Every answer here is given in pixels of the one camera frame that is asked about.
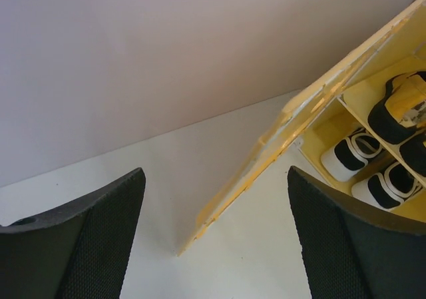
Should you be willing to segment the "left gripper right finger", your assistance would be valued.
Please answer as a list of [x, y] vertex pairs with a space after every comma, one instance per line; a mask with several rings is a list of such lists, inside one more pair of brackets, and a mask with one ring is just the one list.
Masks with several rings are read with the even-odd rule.
[[296, 166], [288, 195], [312, 298], [425, 297], [425, 223], [350, 197]]

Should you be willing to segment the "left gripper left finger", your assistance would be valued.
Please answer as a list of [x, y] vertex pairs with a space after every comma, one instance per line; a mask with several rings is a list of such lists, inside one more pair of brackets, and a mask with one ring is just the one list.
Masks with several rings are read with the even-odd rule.
[[2, 298], [119, 298], [146, 186], [136, 168], [1, 227]]

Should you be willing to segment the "white sneaker sole up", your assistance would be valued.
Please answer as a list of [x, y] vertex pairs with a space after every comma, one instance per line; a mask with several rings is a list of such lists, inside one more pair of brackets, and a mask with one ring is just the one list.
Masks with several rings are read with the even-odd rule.
[[380, 142], [364, 127], [355, 129], [325, 151], [320, 161], [339, 182], [347, 182], [383, 154]]

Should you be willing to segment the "gold loafer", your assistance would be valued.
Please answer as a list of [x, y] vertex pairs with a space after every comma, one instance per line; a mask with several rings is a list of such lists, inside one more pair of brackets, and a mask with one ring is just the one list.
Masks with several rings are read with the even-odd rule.
[[385, 83], [385, 94], [367, 118], [384, 141], [402, 143], [425, 126], [425, 71], [396, 75]]
[[421, 176], [426, 174], [426, 148], [425, 133], [411, 137], [399, 147], [401, 158], [416, 173]]

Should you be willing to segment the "black white sneaker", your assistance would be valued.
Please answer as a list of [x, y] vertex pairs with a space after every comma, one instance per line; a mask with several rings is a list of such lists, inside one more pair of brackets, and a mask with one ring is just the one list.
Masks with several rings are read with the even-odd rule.
[[398, 161], [357, 182], [351, 195], [367, 204], [391, 211], [423, 190], [421, 183]]

